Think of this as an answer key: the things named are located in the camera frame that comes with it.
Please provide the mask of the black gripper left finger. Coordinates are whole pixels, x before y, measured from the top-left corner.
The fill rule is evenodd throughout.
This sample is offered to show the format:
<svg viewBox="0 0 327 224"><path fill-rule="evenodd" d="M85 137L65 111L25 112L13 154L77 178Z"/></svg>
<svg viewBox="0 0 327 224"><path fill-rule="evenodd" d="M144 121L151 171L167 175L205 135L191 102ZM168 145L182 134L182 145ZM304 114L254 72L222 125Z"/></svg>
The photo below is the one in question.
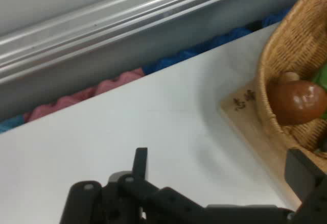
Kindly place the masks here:
<svg viewBox="0 0 327 224"><path fill-rule="evenodd" d="M172 188L159 189L145 179L147 148L137 148L133 167L102 186L75 183L60 223L201 223L205 209Z"/></svg>

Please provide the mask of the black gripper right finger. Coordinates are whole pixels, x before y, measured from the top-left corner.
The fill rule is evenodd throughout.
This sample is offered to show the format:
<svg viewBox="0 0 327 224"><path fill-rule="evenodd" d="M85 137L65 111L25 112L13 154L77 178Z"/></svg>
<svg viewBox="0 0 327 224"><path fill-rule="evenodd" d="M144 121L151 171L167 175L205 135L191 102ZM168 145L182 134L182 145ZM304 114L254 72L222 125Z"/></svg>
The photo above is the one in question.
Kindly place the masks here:
<svg viewBox="0 0 327 224"><path fill-rule="evenodd" d="M293 148L287 151L285 180L301 201L289 223L326 224L326 173Z"/></svg>

